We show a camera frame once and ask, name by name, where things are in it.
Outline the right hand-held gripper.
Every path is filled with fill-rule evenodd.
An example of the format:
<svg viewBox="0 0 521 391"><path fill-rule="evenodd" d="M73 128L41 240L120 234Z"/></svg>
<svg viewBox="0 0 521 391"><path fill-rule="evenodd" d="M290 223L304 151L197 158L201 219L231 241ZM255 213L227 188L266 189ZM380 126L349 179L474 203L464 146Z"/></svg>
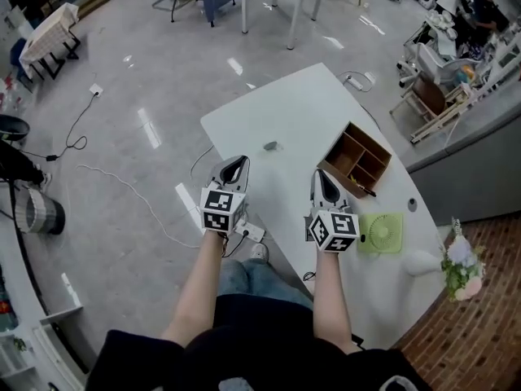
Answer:
<svg viewBox="0 0 521 391"><path fill-rule="evenodd" d="M304 218L307 242L313 242L320 252L342 253L360 239L359 218L348 201L347 191L323 169L313 172L310 200L319 205L312 206Z"/></svg>

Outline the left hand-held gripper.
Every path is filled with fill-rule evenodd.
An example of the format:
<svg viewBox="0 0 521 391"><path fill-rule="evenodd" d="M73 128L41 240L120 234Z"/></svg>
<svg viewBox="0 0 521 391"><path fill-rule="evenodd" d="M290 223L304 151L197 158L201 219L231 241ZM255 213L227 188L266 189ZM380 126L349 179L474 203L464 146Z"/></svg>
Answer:
<svg viewBox="0 0 521 391"><path fill-rule="evenodd" d="M205 229L230 234L243 216L250 160L232 156L214 165L201 190L199 211Z"/></svg>

